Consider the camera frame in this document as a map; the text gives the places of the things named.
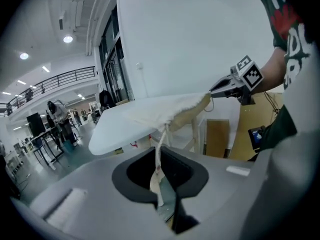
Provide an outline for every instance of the ironing board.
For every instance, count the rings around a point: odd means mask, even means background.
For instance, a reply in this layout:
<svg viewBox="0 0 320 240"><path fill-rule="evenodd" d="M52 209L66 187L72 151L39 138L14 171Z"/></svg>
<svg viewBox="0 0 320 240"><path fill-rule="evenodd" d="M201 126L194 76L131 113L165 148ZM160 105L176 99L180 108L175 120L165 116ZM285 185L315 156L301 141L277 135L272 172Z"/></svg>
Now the ironing board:
<svg viewBox="0 0 320 240"><path fill-rule="evenodd" d="M88 146L91 153L93 155L100 156L138 140L140 140L141 143L140 145L138 144L140 148L150 147L149 134L155 132L157 129L143 123L136 122L128 118L126 114L139 108L152 106L153 104L160 102L161 99L162 97L139 99L103 111ZM209 102L210 98L208 98L200 108L196 109L195 112L191 113L191 115L187 112L187 116L190 119L189 122L191 121L192 124L195 152L199 150L196 117ZM184 121L186 113L183 115L183 118L179 117L175 120L178 124L185 124Z"/></svg>

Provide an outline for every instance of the balcony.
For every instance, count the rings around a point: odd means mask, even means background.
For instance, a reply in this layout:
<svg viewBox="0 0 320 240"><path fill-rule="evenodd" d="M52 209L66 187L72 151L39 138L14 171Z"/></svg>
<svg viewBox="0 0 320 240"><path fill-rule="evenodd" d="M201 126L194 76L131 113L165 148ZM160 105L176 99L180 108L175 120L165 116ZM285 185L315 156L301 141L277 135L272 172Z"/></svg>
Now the balcony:
<svg viewBox="0 0 320 240"><path fill-rule="evenodd" d="M45 96L49 92L52 93L55 89L58 90L63 88L63 86L67 87L80 82L85 82L88 79L95 77L95 67L91 66L79 68L48 78L26 89L10 100L9 103L0 103L0 116L9 116L19 108L23 108L33 99L41 98L41 96Z"/></svg>

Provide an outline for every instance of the person's arm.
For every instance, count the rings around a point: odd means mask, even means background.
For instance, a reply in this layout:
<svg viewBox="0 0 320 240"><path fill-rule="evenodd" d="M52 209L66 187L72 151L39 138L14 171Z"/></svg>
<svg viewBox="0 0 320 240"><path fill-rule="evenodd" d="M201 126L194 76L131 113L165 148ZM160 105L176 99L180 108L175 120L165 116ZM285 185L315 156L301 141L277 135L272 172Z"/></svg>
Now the person's arm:
<svg viewBox="0 0 320 240"><path fill-rule="evenodd" d="M264 79L253 90L253 94L266 92L283 84L286 74L285 54L286 52L279 47L274 49L270 59L261 68Z"/></svg>

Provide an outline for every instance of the ceiling light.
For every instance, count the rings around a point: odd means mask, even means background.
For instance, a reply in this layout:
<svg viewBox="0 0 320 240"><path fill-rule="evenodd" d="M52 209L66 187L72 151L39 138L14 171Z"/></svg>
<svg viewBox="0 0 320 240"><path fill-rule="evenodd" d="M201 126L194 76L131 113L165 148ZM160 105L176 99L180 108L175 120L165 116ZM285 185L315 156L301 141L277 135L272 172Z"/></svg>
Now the ceiling light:
<svg viewBox="0 0 320 240"><path fill-rule="evenodd" d="M65 36L64 39L63 39L63 41L65 43L71 43L72 40L73 40L73 38L70 35Z"/></svg>
<svg viewBox="0 0 320 240"><path fill-rule="evenodd" d="M29 58L28 53L25 53L25 52L24 52L24 53L21 53L21 54L20 54L20 59L21 59L21 60L26 60L26 59L28 59L28 58Z"/></svg>
<svg viewBox="0 0 320 240"><path fill-rule="evenodd" d="M42 67L45 71L47 71L48 73L50 72L49 69L47 69L45 66Z"/></svg>

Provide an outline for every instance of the round ceiling light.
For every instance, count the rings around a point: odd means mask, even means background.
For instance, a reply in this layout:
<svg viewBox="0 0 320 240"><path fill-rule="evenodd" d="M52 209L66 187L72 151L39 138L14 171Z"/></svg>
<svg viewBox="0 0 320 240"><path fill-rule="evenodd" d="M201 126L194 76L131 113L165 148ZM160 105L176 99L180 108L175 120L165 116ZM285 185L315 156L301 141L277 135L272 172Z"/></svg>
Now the round ceiling light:
<svg viewBox="0 0 320 240"><path fill-rule="evenodd" d="M20 54L20 59L21 59L21 60L26 60L26 59L28 59L28 58L29 58L28 53L25 53L25 52L24 52L24 53L21 53L21 54Z"/></svg>
<svg viewBox="0 0 320 240"><path fill-rule="evenodd" d="M63 41L65 43L71 43L72 40L73 40L73 38L70 35L65 36L64 39L63 39Z"/></svg>

